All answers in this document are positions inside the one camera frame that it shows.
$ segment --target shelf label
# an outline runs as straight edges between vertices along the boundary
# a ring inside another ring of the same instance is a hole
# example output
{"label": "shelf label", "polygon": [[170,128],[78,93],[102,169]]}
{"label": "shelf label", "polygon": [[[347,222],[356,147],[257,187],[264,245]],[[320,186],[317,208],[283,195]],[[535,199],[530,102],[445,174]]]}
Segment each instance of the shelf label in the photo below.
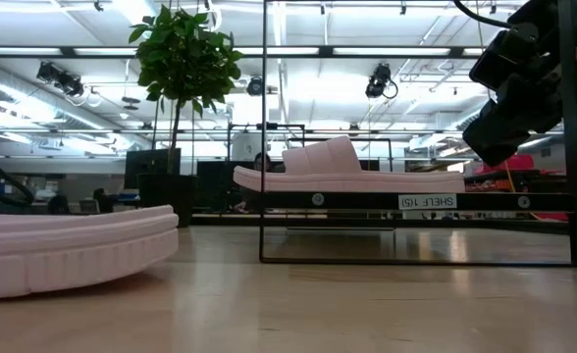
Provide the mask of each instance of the shelf label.
{"label": "shelf label", "polygon": [[399,195],[400,210],[456,209],[456,194]]}

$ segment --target potted plant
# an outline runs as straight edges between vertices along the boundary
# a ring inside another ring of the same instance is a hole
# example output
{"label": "potted plant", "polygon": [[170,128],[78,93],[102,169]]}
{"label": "potted plant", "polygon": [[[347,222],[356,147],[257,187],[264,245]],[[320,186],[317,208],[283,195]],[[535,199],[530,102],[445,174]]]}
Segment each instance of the potted plant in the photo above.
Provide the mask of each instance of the potted plant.
{"label": "potted plant", "polygon": [[146,99],[159,102],[163,112],[165,99],[176,104],[167,172],[138,176],[140,200],[145,207],[172,205],[181,227],[190,222],[197,186],[196,176],[174,173],[180,163],[176,143],[182,108],[192,105],[194,128],[195,112],[201,118],[204,108],[216,113],[214,101],[225,103],[224,96],[235,87],[233,79],[240,77],[236,61],[242,54],[234,50],[233,36],[210,32],[206,23],[207,14],[190,15],[184,9],[172,14],[163,5],[159,16],[143,18],[142,24],[132,26],[130,35],[133,43],[150,32],[136,52],[138,85],[147,87]]}

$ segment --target black planter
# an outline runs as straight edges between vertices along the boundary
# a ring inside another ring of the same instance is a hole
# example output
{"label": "black planter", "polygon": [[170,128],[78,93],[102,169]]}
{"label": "black planter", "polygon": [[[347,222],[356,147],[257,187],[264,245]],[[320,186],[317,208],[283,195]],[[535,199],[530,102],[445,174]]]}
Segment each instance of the black planter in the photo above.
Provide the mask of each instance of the black planter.
{"label": "black planter", "polygon": [[188,227],[199,178],[169,174],[138,175],[140,205],[155,207],[171,205],[180,217],[179,227]]}

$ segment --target pink curved foam piece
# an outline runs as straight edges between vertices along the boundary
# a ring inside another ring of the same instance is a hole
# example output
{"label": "pink curved foam piece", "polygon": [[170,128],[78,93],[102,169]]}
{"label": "pink curved foam piece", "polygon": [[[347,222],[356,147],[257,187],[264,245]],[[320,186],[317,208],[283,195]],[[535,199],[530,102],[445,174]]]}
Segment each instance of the pink curved foam piece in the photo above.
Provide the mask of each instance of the pink curved foam piece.
{"label": "pink curved foam piece", "polygon": [[0,297],[128,276],[178,249],[171,206],[87,217],[0,215]]}
{"label": "pink curved foam piece", "polygon": [[[265,174],[266,191],[465,192],[463,174],[362,171],[354,147],[340,136],[283,152],[286,173]],[[234,181],[260,191],[260,172],[236,167]]]}

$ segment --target wooden floor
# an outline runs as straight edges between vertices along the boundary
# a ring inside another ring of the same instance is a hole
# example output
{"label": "wooden floor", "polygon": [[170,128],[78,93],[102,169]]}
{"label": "wooden floor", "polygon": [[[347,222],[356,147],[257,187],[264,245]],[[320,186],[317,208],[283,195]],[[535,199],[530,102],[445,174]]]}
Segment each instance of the wooden floor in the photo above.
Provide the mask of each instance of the wooden floor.
{"label": "wooden floor", "polygon": [[[258,229],[181,232],[169,262],[0,300],[0,353],[577,352],[577,269],[260,265]],[[568,258],[567,237],[273,229],[268,255]]]}

